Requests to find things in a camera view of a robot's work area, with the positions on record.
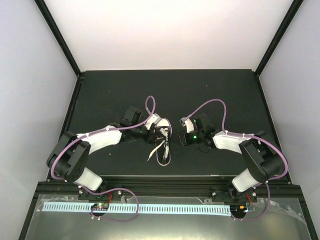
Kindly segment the black sneaker white sole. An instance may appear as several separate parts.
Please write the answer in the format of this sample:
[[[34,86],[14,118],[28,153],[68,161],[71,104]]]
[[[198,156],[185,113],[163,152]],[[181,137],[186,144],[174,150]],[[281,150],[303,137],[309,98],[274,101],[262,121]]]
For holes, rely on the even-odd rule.
[[[171,162],[170,139],[173,129],[167,118],[161,118],[156,128],[160,130],[160,133],[164,137],[159,143],[159,148],[156,150],[156,160],[160,166],[165,167]]]

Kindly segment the white shoelace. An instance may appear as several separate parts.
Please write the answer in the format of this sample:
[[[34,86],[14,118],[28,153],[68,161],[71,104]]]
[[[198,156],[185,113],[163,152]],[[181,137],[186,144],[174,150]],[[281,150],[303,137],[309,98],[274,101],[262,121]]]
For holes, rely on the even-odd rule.
[[[165,140],[163,140],[162,142],[160,142],[159,144],[155,145],[155,148],[150,152],[147,161],[150,160],[150,158],[154,155],[154,153],[157,154],[157,151],[159,148],[163,147],[164,148],[164,154],[163,154],[163,160],[166,161],[168,156],[170,155],[170,147],[169,147],[169,128],[165,127],[165,128],[160,128],[160,131],[163,133],[163,135],[165,136]]]

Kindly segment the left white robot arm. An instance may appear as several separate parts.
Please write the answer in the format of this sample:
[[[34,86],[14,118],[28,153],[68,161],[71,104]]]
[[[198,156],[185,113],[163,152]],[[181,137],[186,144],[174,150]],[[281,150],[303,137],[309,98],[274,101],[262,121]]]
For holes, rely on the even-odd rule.
[[[65,132],[46,161],[52,178],[83,186],[95,199],[101,200],[107,195],[108,188],[98,174],[86,167],[90,154],[131,139],[142,139],[155,146],[151,156],[161,150],[163,161],[168,161],[172,133],[169,121],[153,113],[142,123],[141,116],[139,109],[130,107],[120,121],[100,130],[79,134]]]

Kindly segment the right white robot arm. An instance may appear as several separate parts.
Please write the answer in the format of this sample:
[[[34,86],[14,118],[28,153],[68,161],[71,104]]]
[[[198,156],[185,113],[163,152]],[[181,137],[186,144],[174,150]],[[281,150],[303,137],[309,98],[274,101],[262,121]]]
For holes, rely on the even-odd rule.
[[[240,201],[250,188],[281,178],[288,172],[288,162],[265,131],[256,134],[229,132],[215,129],[206,114],[196,118],[180,119],[185,131],[178,135],[182,146],[204,144],[210,149],[240,154],[246,169],[234,177],[226,188],[228,198]]]

